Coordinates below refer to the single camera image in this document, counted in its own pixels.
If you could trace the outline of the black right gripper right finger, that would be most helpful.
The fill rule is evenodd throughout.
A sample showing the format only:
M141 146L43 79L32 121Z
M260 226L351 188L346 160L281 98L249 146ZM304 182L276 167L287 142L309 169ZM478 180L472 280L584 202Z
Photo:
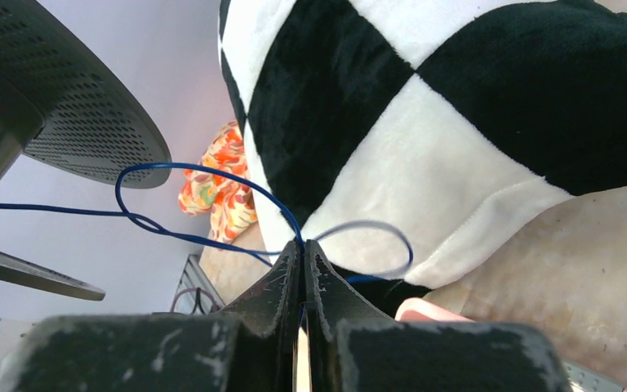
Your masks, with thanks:
M398 322L303 255L314 391L569 391L546 336L521 323Z

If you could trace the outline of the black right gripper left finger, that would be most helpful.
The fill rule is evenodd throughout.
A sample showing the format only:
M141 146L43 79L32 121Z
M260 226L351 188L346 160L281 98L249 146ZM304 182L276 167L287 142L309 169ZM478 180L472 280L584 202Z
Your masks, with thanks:
M33 327L0 391L293 391L302 251L221 311L68 315Z

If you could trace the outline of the dark grey cable spool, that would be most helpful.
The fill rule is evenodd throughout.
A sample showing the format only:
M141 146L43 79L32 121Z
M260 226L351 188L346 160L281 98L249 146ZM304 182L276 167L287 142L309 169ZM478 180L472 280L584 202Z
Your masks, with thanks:
M170 159L137 99L36 1L0 1L0 180L21 155L130 189L163 185Z

